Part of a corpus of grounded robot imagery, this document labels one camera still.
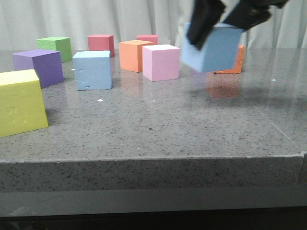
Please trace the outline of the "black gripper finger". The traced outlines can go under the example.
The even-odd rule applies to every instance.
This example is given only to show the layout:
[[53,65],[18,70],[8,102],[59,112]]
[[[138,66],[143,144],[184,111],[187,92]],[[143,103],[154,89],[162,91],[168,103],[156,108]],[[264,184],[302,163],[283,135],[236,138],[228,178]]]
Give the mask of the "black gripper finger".
[[240,0],[223,23],[247,31],[270,19],[271,6],[281,9],[287,2],[288,0]]
[[196,49],[201,50],[212,28],[224,13],[221,0],[195,0],[187,39]]

